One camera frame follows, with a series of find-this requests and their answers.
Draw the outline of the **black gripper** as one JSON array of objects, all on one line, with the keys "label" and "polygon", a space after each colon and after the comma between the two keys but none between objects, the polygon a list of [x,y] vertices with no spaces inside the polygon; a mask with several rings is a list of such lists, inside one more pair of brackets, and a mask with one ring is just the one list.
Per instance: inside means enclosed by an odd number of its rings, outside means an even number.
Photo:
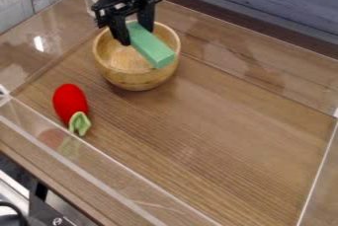
[{"label": "black gripper", "polygon": [[126,17],[138,15],[139,24],[149,32],[155,27],[155,8],[163,0],[98,0],[91,9],[99,28],[108,26],[114,38],[126,46],[131,44]]}]

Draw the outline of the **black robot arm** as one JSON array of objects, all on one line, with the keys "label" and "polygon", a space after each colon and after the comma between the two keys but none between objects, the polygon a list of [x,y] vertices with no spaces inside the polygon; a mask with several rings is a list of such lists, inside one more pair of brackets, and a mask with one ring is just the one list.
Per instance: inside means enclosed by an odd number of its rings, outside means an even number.
[{"label": "black robot arm", "polygon": [[163,0],[98,0],[91,6],[99,28],[107,27],[112,37],[123,44],[131,44],[127,17],[137,14],[138,22],[149,32],[155,27],[157,5]]}]

